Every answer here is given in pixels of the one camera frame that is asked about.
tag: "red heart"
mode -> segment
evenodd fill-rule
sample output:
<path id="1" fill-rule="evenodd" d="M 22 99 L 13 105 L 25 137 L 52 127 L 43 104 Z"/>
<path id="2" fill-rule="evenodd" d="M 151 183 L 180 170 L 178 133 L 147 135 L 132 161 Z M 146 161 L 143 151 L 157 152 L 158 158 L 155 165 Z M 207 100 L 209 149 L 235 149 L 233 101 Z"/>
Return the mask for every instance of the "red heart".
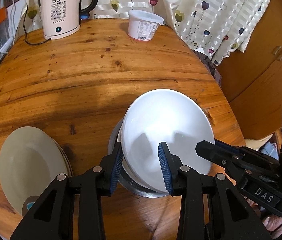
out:
<path id="1" fill-rule="evenodd" d="M 158 3 L 158 0 L 150 0 L 151 6 L 155 6 Z"/>

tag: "stainless steel bowl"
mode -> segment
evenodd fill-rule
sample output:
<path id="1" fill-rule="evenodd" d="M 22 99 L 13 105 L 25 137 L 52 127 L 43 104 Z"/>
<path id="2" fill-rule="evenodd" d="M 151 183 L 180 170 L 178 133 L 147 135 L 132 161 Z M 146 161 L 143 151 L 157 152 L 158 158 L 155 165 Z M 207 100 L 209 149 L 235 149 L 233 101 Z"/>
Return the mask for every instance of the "stainless steel bowl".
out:
<path id="1" fill-rule="evenodd" d="M 118 122 L 118 124 L 115 126 L 115 128 L 112 131 L 112 134 L 110 136 L 109 145 L 108 145 L 108 155 L 112 153 L 114 144 L 118 139 L 118 134 L 120 127 L 123 123 L 123 119 Z M 169 195 L 168 193 L 158 193 L 156 191 L 153 191 L 151 189 L 148 189 L 146 187 L 143 187 L 136 183 L 131 177 L 125 172 L 125 170 L 122 168 L 121 173 L 119 176 L 119 182 L 122 186 L 124 186 L 128 191 L 139 195 L 141 197 L 148 197 L 148 198 L 157 198 L 157 197 L 165 197 Z"/>

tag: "table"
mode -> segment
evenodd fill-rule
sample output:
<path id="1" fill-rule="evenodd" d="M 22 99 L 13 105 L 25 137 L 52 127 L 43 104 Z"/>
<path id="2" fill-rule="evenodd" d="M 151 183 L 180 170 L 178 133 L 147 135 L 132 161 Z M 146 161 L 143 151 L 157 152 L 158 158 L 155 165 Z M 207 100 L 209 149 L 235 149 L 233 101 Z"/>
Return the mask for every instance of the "table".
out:
<path id="1" fill-rule="evenodd" d="M 221 89 L 195 54 L 167 26 L 150 42 L 127 35 L 127 20 L 95 19 L 61 40 L 40 46 L 20 38 L 0 65 L 0 149 L 22 126 L 42 129 L 66 151 L 75 175 L 99 164 L 110 134 L 129 105 L 158 88 L 192 98 L 210 120 L 215 138 L 244 144 Z M 42 30 L 29 41 L 43 40 Z M 213 165 L 214 175 L 222 168 Z M 180 197 L 147 199 L 118 187 L 103 197 L 105 233 L 114 239 L 176 239 Z M 74 239 L 77 239 L 77 205 Z M 20 222 L 0 186 L 0 234 Z"/>

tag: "metal screw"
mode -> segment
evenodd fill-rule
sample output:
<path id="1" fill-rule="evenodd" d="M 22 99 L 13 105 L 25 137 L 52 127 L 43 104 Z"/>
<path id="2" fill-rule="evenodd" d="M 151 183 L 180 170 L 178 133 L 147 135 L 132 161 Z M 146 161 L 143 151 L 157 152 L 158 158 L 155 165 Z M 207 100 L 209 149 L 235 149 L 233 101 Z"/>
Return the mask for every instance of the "metal screw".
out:
<path id="1" fill-rule="evenodd" d="M 220 179 L 220 180 L 225 180 L 225 175 L 222 174 L 222 173 L 218 173 L 217 178 Z"/>
<path id="2" fill-rule="evenodd" d="M 57 176 L 57 180 L 59 180 L 59 181 L 62 181 L 62 180 L 64 180 L 66 177 L 65 177 L 65 175 L 64 174 L 59 174 L 58 176 Z"/>
<path id="3" fill-rule="evenodd" d="M 92 169 L 94 172 L 100 172 L 100 171 L 102 171 L 102 167 L 101 166 L 95 166 L 95 167 L 93 167 L 93 169 Z"/>
<path id="4" fill-rule="evenodd" d="M 182 171 L 184 171 L 184 172 L 187 172 L 187 171 L 190 170 L 190 168 L 189 168 L 189 166 L 182 165 L 182 166 L 180 167 L 180 170 L 182 170 Z"/>

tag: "stack of plates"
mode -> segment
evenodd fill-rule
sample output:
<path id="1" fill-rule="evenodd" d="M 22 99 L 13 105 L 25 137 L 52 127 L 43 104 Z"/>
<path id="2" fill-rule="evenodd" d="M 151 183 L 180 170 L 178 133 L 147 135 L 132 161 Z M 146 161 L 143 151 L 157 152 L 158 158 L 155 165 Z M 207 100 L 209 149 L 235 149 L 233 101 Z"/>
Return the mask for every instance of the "stack of plates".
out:
<path id="1" fill-rule="evenodd" d="M 202 140 L 214 143 L 214 136 L 209 120 L 194 101 L 168 89 L 147 92 L 124 116 L 118 135 L 124 154 L 122 167 L 137 184 L 167 194 L 159 143 L 165 141 L 171 154 L 178 155 L 184 165 L 207 175 L 212 163 L 195 151 Z"/>
<path id="2" fill-rule="evenodd" d="M 0 183 L 11 206 L 22 216 L 61 173 L 73 175 L 60 145 L 35 127 L 21 127 L 4 141 Z"/>

